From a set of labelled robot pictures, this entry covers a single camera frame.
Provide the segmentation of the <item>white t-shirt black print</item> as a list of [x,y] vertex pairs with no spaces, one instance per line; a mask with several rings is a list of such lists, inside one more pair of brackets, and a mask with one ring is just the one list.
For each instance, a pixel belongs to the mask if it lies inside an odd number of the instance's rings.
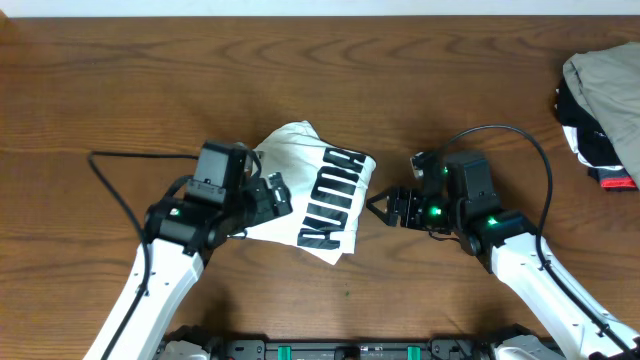
[[374,158],[325,142],[308,121],[274,130],[255,152],[263,178],[282,175],[292,213],[248,228],[247,237],[297,247],[331,265],[354,253]]

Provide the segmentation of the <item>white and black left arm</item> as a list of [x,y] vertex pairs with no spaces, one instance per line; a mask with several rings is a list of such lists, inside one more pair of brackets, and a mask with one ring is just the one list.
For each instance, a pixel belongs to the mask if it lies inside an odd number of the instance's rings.
[[212,253],[250,227],[291,212],[280,173],[224,187],[180,177],[134,225],[140,244],[131,272],[87,358],[154,358]]

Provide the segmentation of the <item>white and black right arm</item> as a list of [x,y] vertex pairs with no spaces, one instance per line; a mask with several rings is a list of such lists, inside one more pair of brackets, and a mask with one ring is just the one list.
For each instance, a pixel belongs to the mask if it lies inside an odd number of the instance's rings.
[[568,272],[521,212],[491,187],[445,193],[391,187],[366,202],[388,226],[455,234],[460,247],[506,284],[566,359],[636,359],[639,333],[606,310]]

